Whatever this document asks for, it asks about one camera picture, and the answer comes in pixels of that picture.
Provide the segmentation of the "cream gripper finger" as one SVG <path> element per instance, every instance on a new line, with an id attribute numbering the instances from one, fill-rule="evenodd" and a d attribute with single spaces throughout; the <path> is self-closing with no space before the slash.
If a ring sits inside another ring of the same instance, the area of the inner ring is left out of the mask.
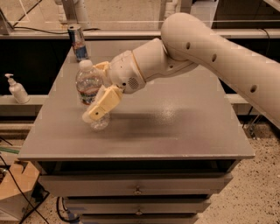
<path id="1" fill-rule="evenodd" d="M 108 61 L 103 61 L 101 63 L 95 64 L 94 68 L 102 70 L 104 73 L 106 73 L 108 68 L 109 68 L 109 62 Z"/>
<path id="2" fill-rule="evenodd" d="M 85 123 L 92 123 L 103 118 L 114 109 L 123 98 L 123 91 L 116 85 L 110 87 L 101 86 L 94 101 L 82 115 Z"/>

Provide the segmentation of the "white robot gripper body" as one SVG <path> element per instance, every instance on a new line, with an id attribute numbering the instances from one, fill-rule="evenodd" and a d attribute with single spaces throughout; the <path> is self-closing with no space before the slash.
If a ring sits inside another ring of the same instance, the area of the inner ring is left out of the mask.
<path id="1" fill-rule="evenodd" d="M 117 85 L 125 94 L 135 93 L 146 85 L 132 51 L 115 56 L 109 62 L 107 75 L 110 82 Z"/>

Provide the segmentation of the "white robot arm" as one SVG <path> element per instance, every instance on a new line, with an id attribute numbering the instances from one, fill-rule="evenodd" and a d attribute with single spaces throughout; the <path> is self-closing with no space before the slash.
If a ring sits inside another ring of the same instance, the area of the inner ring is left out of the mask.
<path id="1" fill-rule="evenodd" d="M 169 16 L 155 38 L 96 67 L 108 81 L 83 114 L 86 123 L 104 117 L 121 101 L 156 78 L 172 77 L 201 65 L 280 128 L 280 64 L 237 45 L 187 13 Z"/>

